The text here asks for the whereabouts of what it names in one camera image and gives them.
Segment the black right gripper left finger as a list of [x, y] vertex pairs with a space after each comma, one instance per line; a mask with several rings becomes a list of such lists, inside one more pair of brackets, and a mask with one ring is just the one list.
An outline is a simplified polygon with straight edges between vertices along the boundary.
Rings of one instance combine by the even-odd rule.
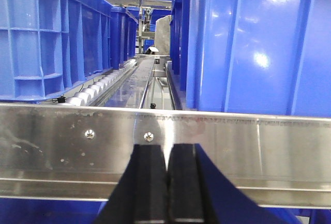
[[167, 172], [160, 145], [135, 145], [94, 223], [167, 223]]

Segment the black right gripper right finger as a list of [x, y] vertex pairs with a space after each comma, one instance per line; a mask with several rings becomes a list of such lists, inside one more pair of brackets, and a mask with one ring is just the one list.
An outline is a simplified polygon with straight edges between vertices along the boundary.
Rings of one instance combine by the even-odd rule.
[[236, 189], [193, 144], [173, 146], [168, 164], [170, 223], [284, 223]]

